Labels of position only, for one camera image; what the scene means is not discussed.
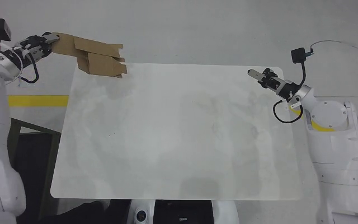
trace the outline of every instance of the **white table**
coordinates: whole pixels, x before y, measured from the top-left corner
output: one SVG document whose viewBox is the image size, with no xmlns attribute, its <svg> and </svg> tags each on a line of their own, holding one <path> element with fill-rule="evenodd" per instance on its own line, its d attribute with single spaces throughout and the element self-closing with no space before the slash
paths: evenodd
<svg viewBox="0 0 358 224">
<path fill-rule="evenodd" d="M 77 69 L 52 196 L 299 199 L 291 126 L 250 68 L 265 69 L 128 64 L 123 79 Z M 290 119 L 283 104 L 277 113 Z"/>
</svg>

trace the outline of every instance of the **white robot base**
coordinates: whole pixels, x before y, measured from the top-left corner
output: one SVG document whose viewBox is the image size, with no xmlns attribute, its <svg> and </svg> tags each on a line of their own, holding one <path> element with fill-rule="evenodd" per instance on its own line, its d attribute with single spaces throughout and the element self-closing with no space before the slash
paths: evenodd
<svg viewBox="0 0 358 224">
<path fill-rule="evenodd" d="M 162 223 L 163 220 L 172 221 L 174 223 L 190 223 L 190 224 L 200 224 L 203 223 L 203 217 L 200 217 L 199 213 L 193 210 L 190 210 L 190 206 L 188 206 L 189 213 L 183 211 L 183 207 L 181 209 L 177 209 L 177 204 L 185 204 L 188 201 L 172 201 L 172 200 L 132 200 L 131 205 L 128 211 L 127 224 L 153 224 L 153 223 Z M 236 205 L 233 200 L 212 200 L 210 201 L 191 201 L 188 203 L 195 202 L 203 202 L 204 204 L 212 205 L 212 213 L 208 213 L 208 216 L 212 217 L 204 217 L 205 221 L 208 219 L 213 220 L 214 224 L 239 224 L 239 216 L 237 213 Z M 163 212 L 156 211 L 156 209 L 161 209 L 162 204 L 165 203 L 168 205 L 166 208 L 165 217 L 160 217 L 158 219 L 157 216 L 161 216 Z"/>
</svg>

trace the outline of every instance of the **brown cardboard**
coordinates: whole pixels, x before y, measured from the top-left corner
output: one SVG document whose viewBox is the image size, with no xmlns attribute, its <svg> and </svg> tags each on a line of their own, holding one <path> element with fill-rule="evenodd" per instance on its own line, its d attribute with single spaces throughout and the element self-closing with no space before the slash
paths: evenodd
<svg viewBox="0 0 358 224">
<path fill-rule="evenodd" d="M 52 51 L 57 54 L 77 58 L 78 68 L 88 74 L 98 76 L 120 77 L 127 74 L 126 65 L 121 64 L 119 49 L 122 44 L 105 44 L 68 34 L 55 33 L 60 39 L 52 44 Z"/>
</svg>

